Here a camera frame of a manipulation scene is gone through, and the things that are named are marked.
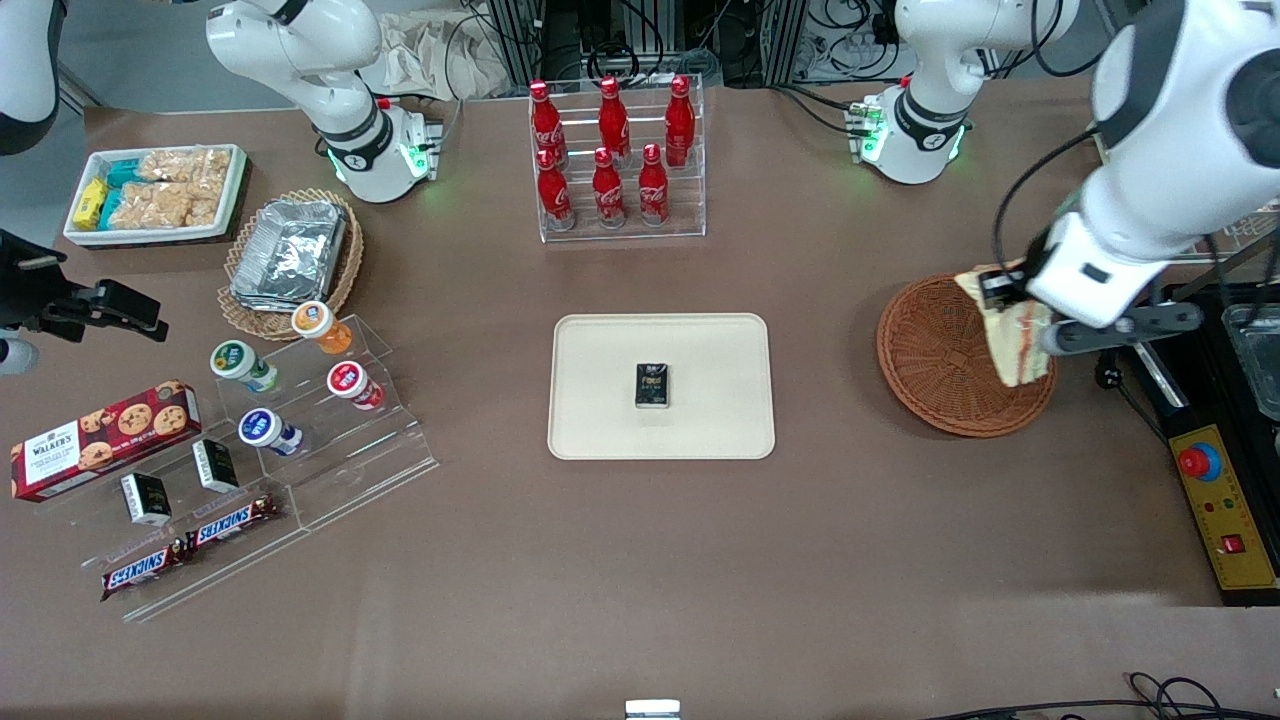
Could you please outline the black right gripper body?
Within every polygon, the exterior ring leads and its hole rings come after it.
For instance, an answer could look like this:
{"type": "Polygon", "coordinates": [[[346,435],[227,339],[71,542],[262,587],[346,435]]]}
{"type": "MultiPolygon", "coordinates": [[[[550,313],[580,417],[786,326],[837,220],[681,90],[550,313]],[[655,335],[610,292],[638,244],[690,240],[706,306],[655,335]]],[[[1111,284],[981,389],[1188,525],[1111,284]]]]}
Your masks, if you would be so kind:
{"type": "Polygon", "coordinates": [[[61,252],[1,232],[1,327],[82,337],[91,291],[65,278],[61,252]]]}

